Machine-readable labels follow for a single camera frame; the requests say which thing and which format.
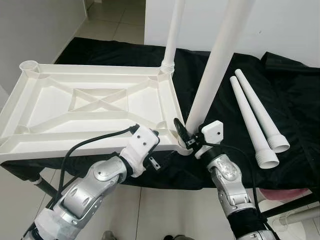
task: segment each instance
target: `white pipe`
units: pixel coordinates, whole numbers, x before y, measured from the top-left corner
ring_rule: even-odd
[[[240,69],[237,69],[235,70],[235,75],[241,84],[241,87],[264,131],[264,134],[266,135],[267,142],[271,149],[275,153],[282,153],[288,150],[290,148],[289,142],[286,137],[279,132],[274,121],[272,121],[243,72]]]
[[[164,73],[173,73],[175,70],[177,40],[184,13],[185,2],[186,0],[175,0],[174,3],[168,39],[166,42],[163,61],[161,63],[161,71]]]
[[[255,0],[229,0],[222,25],[204,69],[185,127],[198,131],[217,94]]]
[[[244,92],[237,80],[237,77],[230,77],[230,82],[235,94],[235,98],[240,107],[240,111],[249,132],[251,142],[255,150],[255,159],[262,169],[271,169],[279,164],[279,160],[274,151],[272,151],[267,140],[259,127],[259,124],[252,112]]]
[[[279,218],[279,222],[282,225],[294,224],[297,222],[301,222],[307,219],[313,219],[316,217],[320,217],[320,206],[316,206],[304,211],[299,211],[289,216],[283,216]]]

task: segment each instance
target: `black wire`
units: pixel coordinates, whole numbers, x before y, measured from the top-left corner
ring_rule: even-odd
[[[117,135],[124,134],[126,132],[129,132],[132,128],[133,127],[131,126],[131,127],[128,127],[127,129],[124,129],[122,131],[117,131],[117,132],[113,132],[113,133],[97,136],[97,137],[82,141],[82,142],[78,143],[77,145],[74,145],[72,148],[70,148],[70,150],[66,153],[66,155],[64,156],[64,158],[62,160],[62,163],[61,163],[61,173],[60,173],[59,187],[58,187],[58,191],[57,191],[57,193],[56,193],[56,195],[54,197],[54,200],[53,200],[53,202],[52,202],[52,204],[50,206],[50,209],[53,208],[53,206],[58,202],[58,200],[59,200],[59,198],[61,196],[61,193],[63,191],[63,186],[64,186],[66,162],[67,162],[67,159],[70,157],[71,153],[74,150],[76,150],[77,148],[79,148],[79,147],[81,147],[81,146],[83,146],[85,144],[89,144],[89,143],[92,143],[92,142],[95,142],[95,141],[98,141],[98,140],[101,140],[101,139],[106,139],[106,138],[110,138],[110,137],[114,137],[114,136],[117,136]]]
[[[208,142],[204,142],[203,145],[207,145],[207,146],[211,146],[211,147],[217,147],[217,148],[232,149],[232,150],[235,150],[235,151],[241,153],[244,156],[244,158],[246,159],[246,161],[248,162],[249,167],[250,167],[251,180],[252,180],[252,192],[253,192],[253,199],[254,199],[254,205],[255,205],[256,211],[257,211],[260,219],[263,221],[264,225],[273,233],[273,235],[276,238],[276,240],[280,240],[280,238],[277,235],[277,233],[267,223],[267,219],[261,213],[261,210],[260,210],[260,207],[259,207],[259,204],[258,204],[258,197],[257,197],[256,175],[254,174],[255,173],[254,167],[252,166],[252,163],[251,163],[250,158],[248,157],[248,155],[244,151],[242,151],[240,148],[237,148],[237,147],[231,146],[231,145],[213,144],[213,143],[208,143]]]

